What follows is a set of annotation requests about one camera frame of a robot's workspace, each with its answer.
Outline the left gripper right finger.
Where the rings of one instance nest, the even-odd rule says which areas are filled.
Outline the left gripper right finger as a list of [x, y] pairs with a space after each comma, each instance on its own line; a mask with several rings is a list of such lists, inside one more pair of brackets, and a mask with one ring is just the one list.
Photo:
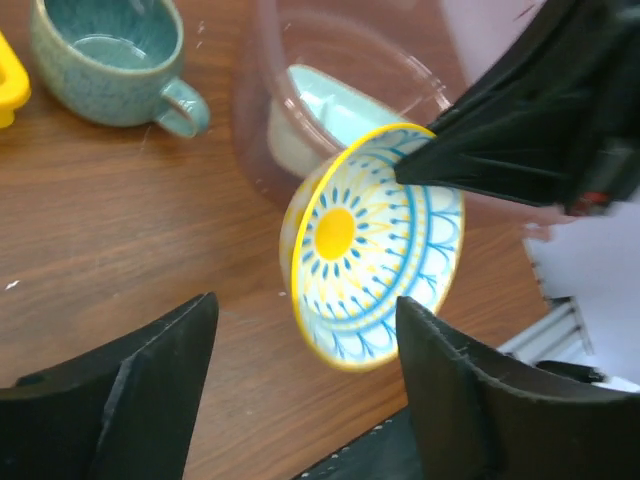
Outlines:
[[638, 478], [638, 394], [529, 366], [409, 297], [396, 331], [426, 478]]

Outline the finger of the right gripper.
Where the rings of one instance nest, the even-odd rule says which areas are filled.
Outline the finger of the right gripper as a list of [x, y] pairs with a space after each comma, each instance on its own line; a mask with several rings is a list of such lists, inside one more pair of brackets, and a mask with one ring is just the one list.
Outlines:
[[548, 1], [395, 167], [568, 215], [601, 215], [639, 186], [639, 5]]

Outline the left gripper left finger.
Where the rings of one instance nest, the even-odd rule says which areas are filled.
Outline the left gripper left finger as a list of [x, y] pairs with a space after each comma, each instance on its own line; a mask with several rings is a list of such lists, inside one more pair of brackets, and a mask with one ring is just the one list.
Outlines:
[[218, 314], [198, 295], [2, 389], [2, 478], [182, 478]]

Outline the yellow-blue patterned bowl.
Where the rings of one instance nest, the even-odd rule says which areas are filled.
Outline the yellow-blue patterned bowl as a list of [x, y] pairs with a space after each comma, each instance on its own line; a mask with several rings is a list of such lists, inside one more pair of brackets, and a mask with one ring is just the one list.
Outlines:
[[322, 162], [284, 216], [279, 262], [309, 347], [343, 371], [370, 371], [398, 353], [395, 310], [409, 296], [444, 302], [462, 251], [459, 190], [402, 185], [395, 165], [433, 135], [394, 123]]

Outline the light-teal divided rectangular dish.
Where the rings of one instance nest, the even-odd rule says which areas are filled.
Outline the light-teal divided rectangular dish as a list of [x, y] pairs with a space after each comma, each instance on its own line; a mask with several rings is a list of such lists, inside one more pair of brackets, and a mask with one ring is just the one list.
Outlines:
[[[287, 74], [311, 117], [337, 141], [338, 150], [371, 130], [406, 121], [372, 97], [313, 67], [294, 64]], [[299, 178], [308, 176], [329, 157], [313, 150], [275, 100], [270, 104], [267, 144], [275, 163]]]

